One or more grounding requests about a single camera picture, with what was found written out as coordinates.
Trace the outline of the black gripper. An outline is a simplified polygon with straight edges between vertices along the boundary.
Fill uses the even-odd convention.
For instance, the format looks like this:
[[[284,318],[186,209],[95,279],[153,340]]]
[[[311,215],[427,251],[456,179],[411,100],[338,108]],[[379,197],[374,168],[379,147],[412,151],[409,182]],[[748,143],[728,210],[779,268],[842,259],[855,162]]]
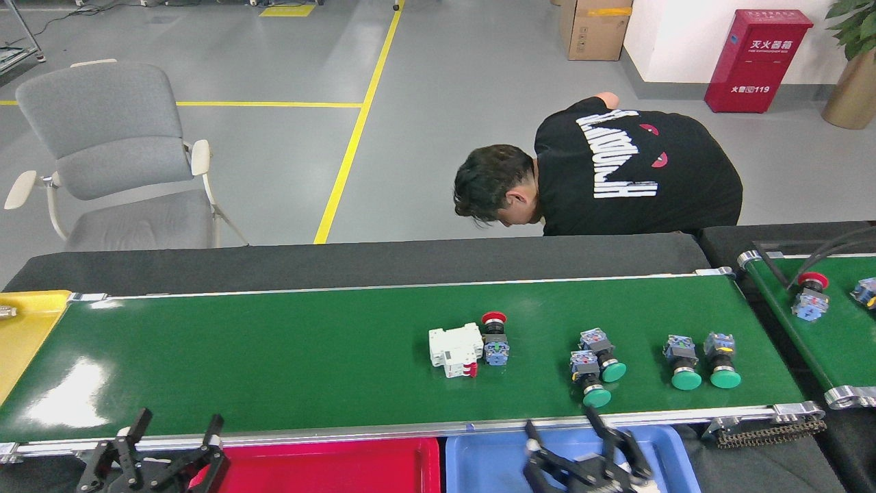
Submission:
[[[532,421],[526,421],[524,477],[532,492],[641,492],[650,487],[653,469],[632,433],[605,425],[595,407],[586,407],[585,416],[603,440],[604,461],[597,472],[575,473],[576,463],[545,449]],[[610,469],[616,466],[616,449],[626,457],[630,473],[623,468]]]
[[[136,444],[153,413],[143,408],[132,425],[100,441],[79,478],[78,492],[217,492],[231,467],[222,448],[223,417],[216,413],[201,445],[174,461],[140,461]]]

